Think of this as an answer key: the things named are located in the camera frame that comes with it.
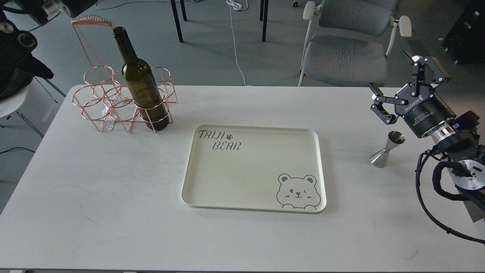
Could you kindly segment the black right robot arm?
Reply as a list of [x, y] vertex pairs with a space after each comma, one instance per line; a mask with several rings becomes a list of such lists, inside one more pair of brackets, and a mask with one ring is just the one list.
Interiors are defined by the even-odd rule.
[[386, 97], [374, 83], [371, 110], [386, 124], [402, 117], [417, 138], [431, 137], [433, 149], [445, 154], [449, 161], [440, 162], [433, 171], [433, 188], [439, 195], [453, 201], [471, 201], [484, 209], [484, 145], [477, 133], [479, 116], [468, 111], [461, 116], [436, 93], [440, 83], [450, 76], [435, 57], [402, 55], [413, 66], [409, 83], [393, 97]]

